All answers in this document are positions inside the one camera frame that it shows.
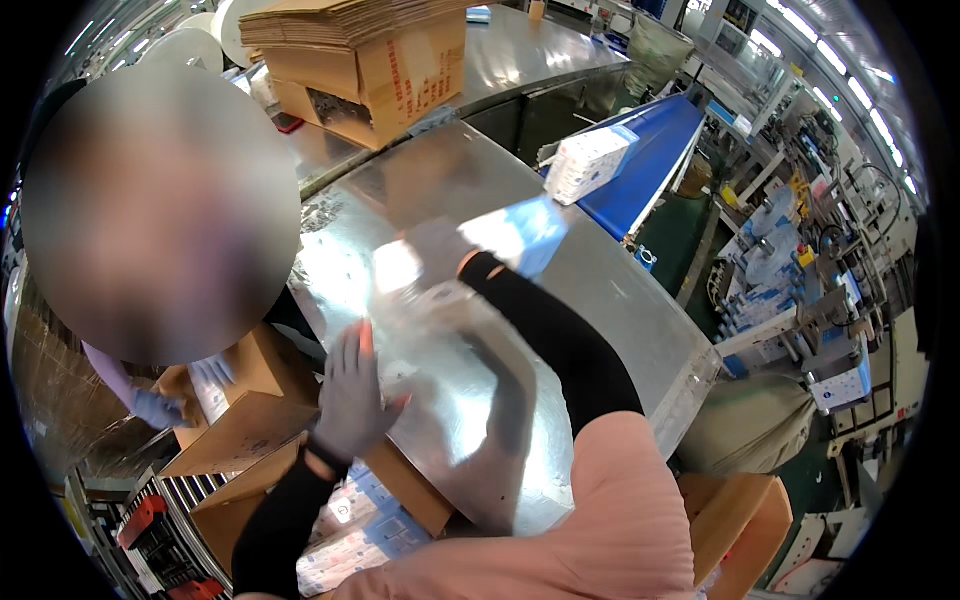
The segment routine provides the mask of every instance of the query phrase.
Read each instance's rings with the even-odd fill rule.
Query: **blue conveyor belt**
[[[623,125],[639,136],[639,149],[619,177],[586,195],[577,205],[621,241],[654,200],[702,119],[703,113],[686,98],[671,96],[590,128]]]

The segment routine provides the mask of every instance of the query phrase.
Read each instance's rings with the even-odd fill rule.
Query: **worker's hand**
[[[190,427],[183,419],[183,400],[178,397],[161,396],[155,392],[136,388],[133,390],[131,413],[160,431],[167,427]]]
[[[406,232],[404,239],[413,246],[423,263],[420,285],[425,288],[456,279],[463,269],[464,259],[479,252],[446,217],[417,225]]]
[[[187,368],[190,370],[191,381],[195,383],[212,383],[221,390],[231,383],[236,383],[233,369],[222,352],[191,363]]]
[[[344,331],[326,357],[314,441],[350,463],[387,435],[409,399],[409,395],[401,396],[384,405],[373,353],[373,328],[369,321],[358,321]]]

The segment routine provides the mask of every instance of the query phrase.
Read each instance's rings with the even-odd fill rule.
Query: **black arm sleeve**
[[[233,548],[233,597],[258,591],[300,600],[297,559],[335,486],[310,470],[303,452],[253,512]],[[343,478],[349,465],[331,468]]]
[[[504,267],[475,255],[460,279],[499,310],[560,378],[573,437],[592,420],[617,411],[643,414],[636,387],[611,345],[569,306]]]

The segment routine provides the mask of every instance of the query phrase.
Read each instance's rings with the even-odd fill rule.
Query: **stainless steel table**
[[[377,301],[372,252],[423,220],[463,222],[541,189],[542,179],[506,150],[462,121],[450,123],[306,202],[290,281],[325,345],[372,316],[385,380],[402,378],[414,393],[391,438],[440,493],[494,534],[541,533],[573,507],[573,447],[559,381],[479,297],[430,319]],[[564,217],[570,232],[540,283],[619,352],[667,457],[719,358],[654,278],[580,208],[565,208]]]
[[[539,87],[623,69],[624,55],[549,21],[494,5],[490,24],[469,23],[464,90],[450,100],[461,117]],[[300,195],[308,198],[376,152],[304,124],[287,136],[297,163]]]

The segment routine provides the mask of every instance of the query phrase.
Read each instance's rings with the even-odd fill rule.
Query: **factory machinery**
[[[739,171],[720,202],[735,235],[708,278],[723,320],[714,342],[729,375],[791,375],[828,415],[871,393],[868,355],[909,304],[916,220],[804,80],[781,85],[756,137],[708,109],[701,146]]]

